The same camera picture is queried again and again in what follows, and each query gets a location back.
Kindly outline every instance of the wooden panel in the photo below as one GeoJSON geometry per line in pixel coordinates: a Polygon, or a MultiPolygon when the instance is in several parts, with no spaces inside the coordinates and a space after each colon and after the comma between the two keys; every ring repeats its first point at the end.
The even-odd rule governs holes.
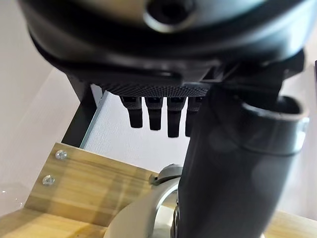
{"type": "Polygon", "coordinates": [[[105,227],[22,209],[0,219],[1,238],[103,238],[105,227]]]}
{"type": "Polygon", "coordinates": [[[317,221],[276,212],[269,225],[265,238],[316,238],[317,221]]]}
{"type": "Polygon", "coordinates": [[[56,144],[25,205],[36,211],[107,227],[125,206],[150,189],[152,172],[84,150],[56,144]],[[67,151],[65,161],[56,151],[67,151]],[[55,183],[43,186],[52,175],[55,183]]]}

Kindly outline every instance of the round hole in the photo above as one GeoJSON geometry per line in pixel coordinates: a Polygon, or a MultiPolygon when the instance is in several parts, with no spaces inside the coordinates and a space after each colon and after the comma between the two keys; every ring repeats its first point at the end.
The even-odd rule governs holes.
{"type": "Polygon", "coordinates": [[[187,1],[153,0],[148,4],[147,11],[152,18],[160,23],[177,25],[188,18],[191,8],[187,1]]]}
{"type": "Polygon", "coordinates": [[[166,19],[169,19],[171,22],[173,22],[185,16],[186,9],[179,3],[172,2],[168,4],[163,4],[161,6],[161,13],[166,19]]]}

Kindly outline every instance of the black metal frame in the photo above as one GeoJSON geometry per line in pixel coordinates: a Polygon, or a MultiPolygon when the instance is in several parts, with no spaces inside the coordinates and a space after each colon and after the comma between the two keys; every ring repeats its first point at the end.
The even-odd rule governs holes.
{"type": "Polygon", "coordinates": [[[80,100],[80,105],[68,127],[62,143],[80,147],[91,120],[94,117],[97,106],[89,83],[80,82],[77,78],[71,76],[68,76],[68,79],[80,100]]]}

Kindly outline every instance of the screw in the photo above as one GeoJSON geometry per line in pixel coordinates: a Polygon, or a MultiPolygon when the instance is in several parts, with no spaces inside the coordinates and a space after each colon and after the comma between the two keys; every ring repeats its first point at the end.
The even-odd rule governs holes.
{"type": "Polygon", "coordinates": [[[67,152],[63,150],[59,150],[55,154],[55,158],[57,158],[58,160],[65,160],[66,157],[67,157],[67,152]]]}
{"type": "Polygon", "coordinates": [[[54,184],[54,182],[55,182],[55,179],[51,175],[46,175],[42,180],[42,184],[44,186],[51,186],[54,184]]]}

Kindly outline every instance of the wood grain surface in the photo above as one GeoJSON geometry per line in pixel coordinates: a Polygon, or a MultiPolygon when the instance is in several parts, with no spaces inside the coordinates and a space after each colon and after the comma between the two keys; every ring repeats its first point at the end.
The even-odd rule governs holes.
{"type": "Polygon", "coordinates": [[[103,238],[105,227],[22,209],[0,219],[1,238],[103,238]]]}
{"type": "Polygon", "coordinates": [[[317,238],[317,221],[277,211],[265,238],[317,238]]]}
{"type": "Polygon", "coordinates": [[[25,207],[107,227],[122,208],[150,189],[150,171],[100,155],[56,144],[52,149],[25,207]],[[65,150],[64,161],[55,153],[65,150]],[[46,175],[55,178],[43,186],[46,175]]]}

